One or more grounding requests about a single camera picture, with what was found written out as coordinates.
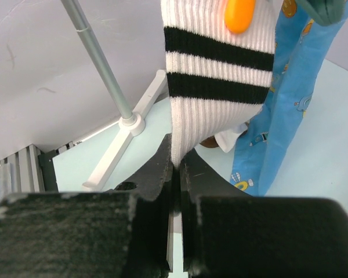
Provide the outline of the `white black striped sock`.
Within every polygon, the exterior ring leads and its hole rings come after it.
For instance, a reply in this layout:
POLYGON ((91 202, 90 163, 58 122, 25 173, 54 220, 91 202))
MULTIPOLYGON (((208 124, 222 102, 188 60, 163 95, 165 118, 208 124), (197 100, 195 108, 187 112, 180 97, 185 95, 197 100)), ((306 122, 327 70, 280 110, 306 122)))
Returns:
POLYGON ((275 54, 270 1, 249 28, 229 31, 226 1, 162 1, 175 167, 203 140, 253 118, 268 94, 275 54))

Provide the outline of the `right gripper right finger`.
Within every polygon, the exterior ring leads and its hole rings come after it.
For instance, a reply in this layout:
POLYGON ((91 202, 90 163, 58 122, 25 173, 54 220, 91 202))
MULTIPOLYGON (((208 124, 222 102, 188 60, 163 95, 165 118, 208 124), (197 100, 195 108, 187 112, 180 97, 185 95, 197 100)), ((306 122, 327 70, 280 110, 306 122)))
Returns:
POLYGON ((196 151, 179 175, 190 277, 348 277, 348 215, 337 202, 253 197, 196 151))

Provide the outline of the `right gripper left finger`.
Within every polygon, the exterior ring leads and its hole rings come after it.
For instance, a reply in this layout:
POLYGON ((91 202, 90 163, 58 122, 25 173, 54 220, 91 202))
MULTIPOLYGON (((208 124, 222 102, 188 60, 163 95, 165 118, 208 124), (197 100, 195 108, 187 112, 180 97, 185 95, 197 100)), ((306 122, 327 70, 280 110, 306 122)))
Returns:
POLYGON ((0 202, 0 277, 167 277, 171 136, 105 192, 13 193, 0 202))

